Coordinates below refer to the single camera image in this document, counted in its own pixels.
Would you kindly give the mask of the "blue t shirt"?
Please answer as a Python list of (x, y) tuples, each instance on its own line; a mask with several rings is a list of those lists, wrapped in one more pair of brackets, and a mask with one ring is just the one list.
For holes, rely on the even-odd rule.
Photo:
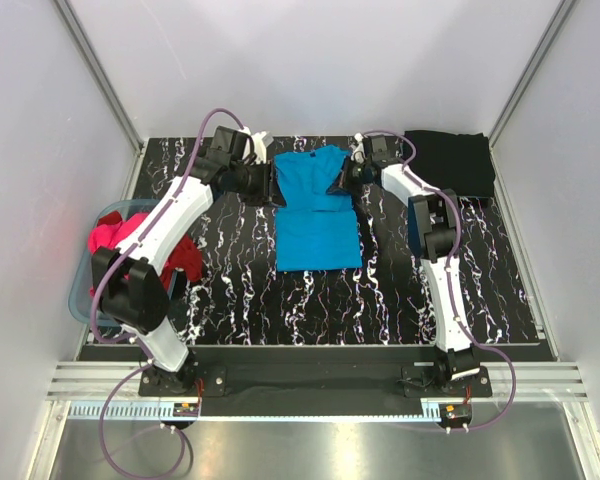
[(358, 220), (349, 195), (327, 192), (347, 152), (327, 145), (275, 157), (286, 205), (275, 213), (276, 269), (331, 271), (362, 266)]

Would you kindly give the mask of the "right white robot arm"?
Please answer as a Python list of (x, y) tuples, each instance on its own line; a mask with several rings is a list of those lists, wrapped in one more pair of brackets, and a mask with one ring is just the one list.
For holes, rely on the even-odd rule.
[(329, 194), (357, 193), (376, 184), (407, 206), (407, 243), (429, 286), (436, 321), (432, 383), (450, 388), (480, 370), (469, 334), (460, 285), (462, 227), (457, 197), (418, 177), (410, 167), (382, 154), (360, 151), (345, 158)]

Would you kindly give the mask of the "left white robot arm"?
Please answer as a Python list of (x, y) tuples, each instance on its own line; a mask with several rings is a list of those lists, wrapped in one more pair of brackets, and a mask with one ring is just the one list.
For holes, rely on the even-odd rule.
[(143, 371), (176, 394), (194, 389), (196, 360), (167, 317), (170, 296), (161, 274), (190, 226), (224, 193), (257, 206), (284, 203), (266, 149), (250, 147), (233, 155), (207, 148), (126, 239), (114, 248), (98, 248), (91, 257), (91, 313), (116, 321), (121, 339), (145, 353)]

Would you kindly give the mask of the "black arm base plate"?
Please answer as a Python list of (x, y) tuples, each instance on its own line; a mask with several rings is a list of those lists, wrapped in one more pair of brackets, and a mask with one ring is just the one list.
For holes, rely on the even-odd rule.
[(487, 369), (471, 348), (445, 360), (432, 346), (199, 346), (180, 374), (152, 368), (139, 394), (222, 397), (256, 387), (274, 390), (369, 390), (407, 398), (489, 398)]

